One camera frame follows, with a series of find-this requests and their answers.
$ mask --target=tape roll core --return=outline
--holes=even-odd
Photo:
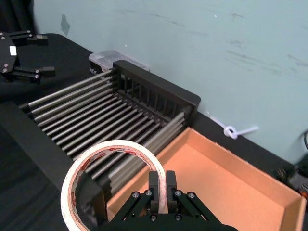
[[[142,159],[151,170],[158,173],[159,213],[163,213],[166,203],[166,175],[157,158],[145,147],[132,141],[106,141],[94,145],[80,155],[70,167],[61,190],[61,211],[70,231],[90,231],[80,220],[76,210],[75,189],[81,174],[96,159],[117,152],[125,152]]]

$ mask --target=black cable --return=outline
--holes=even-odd
[[[308,131],[306,131],[304,133],[304,143],[305,143],[305,146],[306,146],[306,148],[308,150],[308,141],[307,141],[307,139],[308,139]]]

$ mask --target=zip tie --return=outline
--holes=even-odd
[[[247,133],[250,133],[250,132],[253,132],[253,131],[257,131],[259,129],[259,127],[253,126],[251,128],[245,129],[245,130],[237,131],[235,129],[235,127],[226,126],[212,116],[210,116],[210,119],[213,120],[215,123],[217,123],[219,126],[221,126],[223,128],[223,134],[225,134],[225,136],[230,137],[234,140],[236,140],[237,137],[240,136],[240,135],[244,135],[244,134],[247,134]]]

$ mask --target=light blue wall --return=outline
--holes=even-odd
[[[40,33],[115,49],[201,96],[199,111],[295,162],[308,128],[307,0],[34,0]]]

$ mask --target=screw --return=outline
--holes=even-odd
[[[188,197],[189,197],[189,198],[194,198],[194,197],[195,197],[195,194],[194,194],[193,192],[190,192],[190,193],[188,193]]]
[[[179,191],[179,190],[176,190],[176,191],[174,192],[174,194],[175,194],[176,196],[181,196],[181,195],[182,195],[181,191]]]
[[[147,191],[145,192],[145,194],[146,194],[147,196],[151,196],[151,195],[152,195],[152,192],[151,192],[150,190],[147,190]]]
[[[151,221],[155,221],[157,219],[157,216],[155,214],[152,214],[150,216]]]
[[[180,220],[182,220],[182,216],[177,214],[177,215],[175,215],[174,219],[177,220],[177,221],[180,221]]]
[[[138,198],[139,192],[133,192],[132,196],[133,196],[134,198]]]

